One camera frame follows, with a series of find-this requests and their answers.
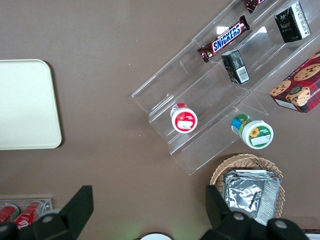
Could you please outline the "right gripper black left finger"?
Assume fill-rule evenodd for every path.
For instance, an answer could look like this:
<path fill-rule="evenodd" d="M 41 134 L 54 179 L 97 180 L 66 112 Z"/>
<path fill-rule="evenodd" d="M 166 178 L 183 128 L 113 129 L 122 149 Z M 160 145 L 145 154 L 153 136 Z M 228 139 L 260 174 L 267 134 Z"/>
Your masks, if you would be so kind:
<path fill-rule="evenodd" d="M 58 213 L 43 215 L 33 224 L 34 239 L 76 240 L 93 211 L 93 188 L 84 185 Z"/>

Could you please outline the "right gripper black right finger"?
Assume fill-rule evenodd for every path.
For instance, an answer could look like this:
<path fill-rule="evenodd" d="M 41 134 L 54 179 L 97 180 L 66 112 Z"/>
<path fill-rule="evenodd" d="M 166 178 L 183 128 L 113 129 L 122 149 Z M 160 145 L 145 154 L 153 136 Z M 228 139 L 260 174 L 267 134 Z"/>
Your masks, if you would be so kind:
<path fill-rule="evenodd" d="M 250 238 L 251 219 L 239 211 L 231 211 L 214 185 L 206 187 L 205 209 L 211 229 L 201 237 L 202 240 L 248 240 Z"/>

